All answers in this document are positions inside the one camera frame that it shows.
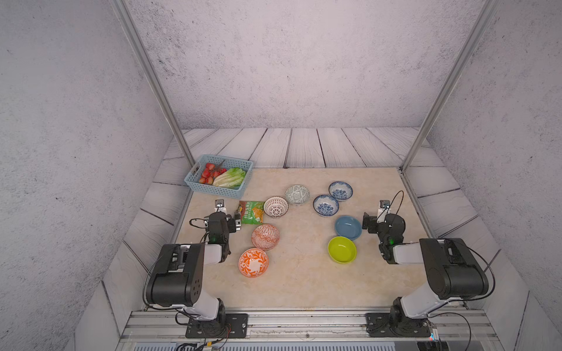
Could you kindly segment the plain blue shallow bowl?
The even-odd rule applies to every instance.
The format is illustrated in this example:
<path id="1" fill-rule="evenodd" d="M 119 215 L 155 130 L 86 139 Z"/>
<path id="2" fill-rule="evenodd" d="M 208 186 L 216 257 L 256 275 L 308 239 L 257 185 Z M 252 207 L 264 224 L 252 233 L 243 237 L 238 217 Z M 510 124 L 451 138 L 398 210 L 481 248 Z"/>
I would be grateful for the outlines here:
<path id="1" fill-rule="evenodd" d="M 362 225 L 352 216 L 341 216 L 335 222 L 335 232 L 338 236 L 355 241 L 361 236 Z"/>

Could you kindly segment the red diamond pattern bowl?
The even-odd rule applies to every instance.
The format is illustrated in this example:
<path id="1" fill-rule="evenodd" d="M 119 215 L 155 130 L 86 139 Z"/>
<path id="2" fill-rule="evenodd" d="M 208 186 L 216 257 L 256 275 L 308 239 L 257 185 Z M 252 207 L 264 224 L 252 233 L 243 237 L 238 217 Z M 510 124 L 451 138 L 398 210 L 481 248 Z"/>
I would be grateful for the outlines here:
<path id="1" fill-rule="evenodd" d="M 260 225 L 254 229 L 251 241 L 255 248 L 263 251 L 272 250 L 280 241 L 280 231 L 274 225 Z"/>

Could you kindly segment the brown lattice pattern bowl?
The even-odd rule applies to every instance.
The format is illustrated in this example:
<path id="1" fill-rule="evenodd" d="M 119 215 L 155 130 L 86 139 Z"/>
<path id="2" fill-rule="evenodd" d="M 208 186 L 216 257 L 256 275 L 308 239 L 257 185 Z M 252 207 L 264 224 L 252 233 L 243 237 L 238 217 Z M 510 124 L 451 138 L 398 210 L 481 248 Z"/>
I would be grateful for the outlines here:
<path id="1" fill-rule="evenodd" d="M 280 218 L 288 212 L 288 201 L 283 197 L 271 197 L 264 202 L 265 214 L 272 218 Z"/>

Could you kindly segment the blue floral bowl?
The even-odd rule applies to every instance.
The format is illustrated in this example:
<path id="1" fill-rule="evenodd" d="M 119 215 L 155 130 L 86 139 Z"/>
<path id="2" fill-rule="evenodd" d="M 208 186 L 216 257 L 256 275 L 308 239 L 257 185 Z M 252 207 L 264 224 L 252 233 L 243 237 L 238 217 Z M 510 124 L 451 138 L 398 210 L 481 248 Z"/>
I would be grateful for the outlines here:
<path id="1" fill-rule="evenodd" d="M 319 216 L 334 216 L 340 209 L 339 202 L 331 195 L 319 195 L 313 200 L 313 209 Z"/>
<path id="2" fill-rule="evenodd" d="M 329 185 L 329 194 L 337 201 L 347 201 L 354 194 L 353 187 L 345 181 L 334 181 Z"/>

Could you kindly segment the green geometric pattern bowl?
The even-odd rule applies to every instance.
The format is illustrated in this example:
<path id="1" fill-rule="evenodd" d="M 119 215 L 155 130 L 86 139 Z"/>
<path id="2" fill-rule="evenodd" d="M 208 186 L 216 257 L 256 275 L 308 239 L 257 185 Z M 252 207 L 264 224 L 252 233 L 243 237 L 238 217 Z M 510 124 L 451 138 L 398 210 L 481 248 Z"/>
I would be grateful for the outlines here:
<path id="1" fill-rule="evenodd" d="M 285 199 L 289 204 L 300 206 L 310 199 L 310 191 L 301 184 L 294 184 L 285 191 Z"/>

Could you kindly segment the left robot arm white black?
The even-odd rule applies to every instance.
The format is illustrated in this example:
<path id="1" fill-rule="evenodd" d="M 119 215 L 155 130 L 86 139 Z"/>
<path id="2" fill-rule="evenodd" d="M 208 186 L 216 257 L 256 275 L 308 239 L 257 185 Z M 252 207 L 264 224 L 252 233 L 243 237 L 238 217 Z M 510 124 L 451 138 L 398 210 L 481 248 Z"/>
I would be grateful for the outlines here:
<path id="1" fill-rule="evenodd" d="M 165 244 L 147 277 L 143 299 L 155 308 L 173 309 L 202 323 L 225 323 L 224 303 L 203 289 L 206 266 L 225 262 L 230 235 L 241 228 L 241 215 L 218 211 L 203 218 L 198 244 Z"/>

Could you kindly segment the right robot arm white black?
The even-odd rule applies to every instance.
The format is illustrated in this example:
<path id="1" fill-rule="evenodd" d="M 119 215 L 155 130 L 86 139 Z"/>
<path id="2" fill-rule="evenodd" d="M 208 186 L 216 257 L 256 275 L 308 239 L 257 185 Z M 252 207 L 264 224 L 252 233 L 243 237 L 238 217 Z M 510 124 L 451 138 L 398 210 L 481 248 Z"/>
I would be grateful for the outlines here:
<path id="1" fill-rule="evenodd" d="M 370 216 L 364 213 L 362 228 L 379 239 L 379 251 L 389 265 L 422 265 L 426 282 L 411 294 L 394 300 L 387 325 L 418 333 L 429 314 L 455 301 L 475 301 L 492 294 L 489 282 L 475 258 L 478 253 L 464 240 L 421 238 L 405 243 L 405 219 L 398 214 Z"/>

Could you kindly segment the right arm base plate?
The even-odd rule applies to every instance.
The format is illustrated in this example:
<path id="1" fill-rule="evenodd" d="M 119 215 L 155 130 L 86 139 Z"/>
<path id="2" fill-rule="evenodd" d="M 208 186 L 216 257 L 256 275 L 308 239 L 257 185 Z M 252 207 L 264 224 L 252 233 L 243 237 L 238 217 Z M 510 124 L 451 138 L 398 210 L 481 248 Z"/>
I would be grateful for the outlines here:
<path id="1" fill-rule="evenodd" d="M 432 335 L 428 320 L 383 313 L 367 313 L 365 317 L 369 337 L 429 338 Z"/>

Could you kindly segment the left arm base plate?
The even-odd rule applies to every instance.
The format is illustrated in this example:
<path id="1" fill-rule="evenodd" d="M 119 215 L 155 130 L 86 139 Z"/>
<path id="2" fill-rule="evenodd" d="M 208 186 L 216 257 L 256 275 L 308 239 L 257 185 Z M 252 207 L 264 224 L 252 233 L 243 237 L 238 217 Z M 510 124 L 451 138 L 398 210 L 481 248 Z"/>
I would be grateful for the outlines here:
<path id="1" fill-rule="evenodd" d="M 247 336 L 248 314 L 218 314 L 214 320 L 190 318 L 186 339 L 244 339 Z"/>

